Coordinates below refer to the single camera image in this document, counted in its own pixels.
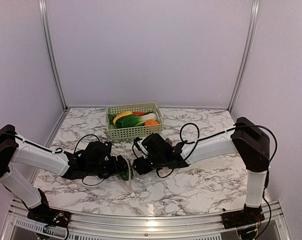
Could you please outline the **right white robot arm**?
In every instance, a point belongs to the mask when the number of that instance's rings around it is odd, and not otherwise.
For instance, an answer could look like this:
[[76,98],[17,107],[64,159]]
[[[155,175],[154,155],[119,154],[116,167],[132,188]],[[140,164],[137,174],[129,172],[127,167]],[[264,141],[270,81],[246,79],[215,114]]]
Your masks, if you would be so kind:
[[168,168],[172,171],[189,167],[211,158],[238,154],[248,171],[245,208],[239,211],[238,219],[249,224],[258,215],[265,189],[268,185],[269,168],[274,152],[270,152],[273,132],[265,126],[257,125],[245,117],[240,117],[232,128],[193,141],[180,138],[175,145],[169,144],[158,133],[145,139],[136,138],[133,151],[140,151],[133,168],[139,175]]

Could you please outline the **fake red carrot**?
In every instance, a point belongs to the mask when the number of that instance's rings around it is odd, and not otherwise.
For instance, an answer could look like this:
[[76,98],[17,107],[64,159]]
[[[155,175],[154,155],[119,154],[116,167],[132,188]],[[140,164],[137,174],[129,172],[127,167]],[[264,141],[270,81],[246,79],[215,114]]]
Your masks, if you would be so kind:
[[146,115],[145,112],[133,112],[132,114],[133,114],[134,116],[138,116],[138,117]]

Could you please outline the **fake green leafy vegetable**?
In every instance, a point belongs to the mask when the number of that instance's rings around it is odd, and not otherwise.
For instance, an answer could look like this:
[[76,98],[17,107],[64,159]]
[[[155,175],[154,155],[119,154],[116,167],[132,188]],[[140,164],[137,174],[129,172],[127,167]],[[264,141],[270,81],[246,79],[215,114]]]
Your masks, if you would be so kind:
[[144,125],[144,123],[147,120],[156,120],[157,117],[154,113],[148,113],[146,115],[143,116],[135,116],[135,115],[128,115],[125,117],[120,118],[117,122],[116,122],[116,127],[117,128],[133,128],[133,127],[139,127]]

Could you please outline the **fake orange tangerine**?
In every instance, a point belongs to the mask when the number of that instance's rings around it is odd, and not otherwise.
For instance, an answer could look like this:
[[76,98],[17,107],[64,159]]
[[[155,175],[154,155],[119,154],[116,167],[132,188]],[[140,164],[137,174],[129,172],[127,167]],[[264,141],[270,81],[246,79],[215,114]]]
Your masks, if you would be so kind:
[[145,123],[144,123],[144,125],[145,126],[154,126],[154,125],[158,125],[159,123],[156,121],[156,120],[153,120],[153,119],[151,119],[151,120],[147,120]]

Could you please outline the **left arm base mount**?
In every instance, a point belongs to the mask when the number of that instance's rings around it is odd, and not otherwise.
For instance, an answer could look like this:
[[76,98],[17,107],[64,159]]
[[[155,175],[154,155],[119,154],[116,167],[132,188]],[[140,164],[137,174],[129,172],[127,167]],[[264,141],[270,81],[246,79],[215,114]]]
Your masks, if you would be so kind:
[[45,223],[48,226],[68,227],[71,213],[65,210],[51,208],[44,192],[38,189],[40,194],[40,205],[28,208],[27,217],[37,222]]

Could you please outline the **clear dotted zip bag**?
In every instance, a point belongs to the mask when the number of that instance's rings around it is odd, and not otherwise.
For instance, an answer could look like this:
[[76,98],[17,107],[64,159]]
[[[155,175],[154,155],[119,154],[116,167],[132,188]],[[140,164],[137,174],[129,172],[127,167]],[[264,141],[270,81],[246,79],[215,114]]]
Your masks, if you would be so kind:
[[[131,160],[131,157],[129,157],[126,153],[124,155],[121,155],[121,156],[123,156],[128,163],[131,162],[132,165],[133,165],[133,161]],[[121,177],[119,176],[119,174],[114,175],[113,178],[115,179],[115,182],[120,187],[122,187],[123,190],[125,190],[128,193],[129,197],[133,198],[133,197],[137,196],[136,190],[133,187],[133,179],[135,178],[135,170],[134,170],[134,178],[130,179],[129,181],[122,180]]]

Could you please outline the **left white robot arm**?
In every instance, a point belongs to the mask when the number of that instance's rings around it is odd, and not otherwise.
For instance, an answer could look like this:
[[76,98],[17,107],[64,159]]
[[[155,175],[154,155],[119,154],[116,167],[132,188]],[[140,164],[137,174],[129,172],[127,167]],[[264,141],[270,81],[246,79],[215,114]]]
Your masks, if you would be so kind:
[[54,218],[45,194],[35,188],[19,171],[15,164],[42,169],[67,180],[84,180],[98,177],[105,180],[121,173],[130,173],[130,164],[123,156],[112,156],[112,143],[91,141],[85,149],[73,152],[62,148],[55,150],[38,145],[15,131],[12,125],[0,129],[0,183],[22,200],[30,211],[42,222]]

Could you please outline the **fake yellow lemon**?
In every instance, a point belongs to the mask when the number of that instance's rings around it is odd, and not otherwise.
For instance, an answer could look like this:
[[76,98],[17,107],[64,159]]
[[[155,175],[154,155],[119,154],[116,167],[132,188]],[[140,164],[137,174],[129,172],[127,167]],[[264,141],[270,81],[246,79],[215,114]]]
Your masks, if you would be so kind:
[[114,119],[113,119],[113,124],[116,125],[116,122],[122,118],[122,117],[126,117],[126,116],[129,116],[129,115],[132,115],[132,112],[131,111],[125,111],[125,112],[122,112],[120,114],[118,114]]

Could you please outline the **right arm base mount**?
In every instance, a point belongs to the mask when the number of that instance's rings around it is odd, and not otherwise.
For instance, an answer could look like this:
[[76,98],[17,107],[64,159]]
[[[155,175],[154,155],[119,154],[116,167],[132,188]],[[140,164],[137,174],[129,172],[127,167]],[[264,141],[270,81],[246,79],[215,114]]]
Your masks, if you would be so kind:
[[221,215],[225,229],[238,228],[246,225],[261,223],[265,220],[262,207],[248,207],[246,204],[241,210],[224,212]]

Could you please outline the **fake green bell pepper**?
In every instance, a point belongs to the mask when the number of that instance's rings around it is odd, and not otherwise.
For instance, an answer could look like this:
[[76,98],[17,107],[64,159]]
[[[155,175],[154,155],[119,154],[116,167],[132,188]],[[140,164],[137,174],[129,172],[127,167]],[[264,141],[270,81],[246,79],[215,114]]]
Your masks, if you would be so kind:
[[134,178],[134,168],[131,162],[129,162],[129,166],[126,166],[126,170],[119,174],[122,180],[129,181]]

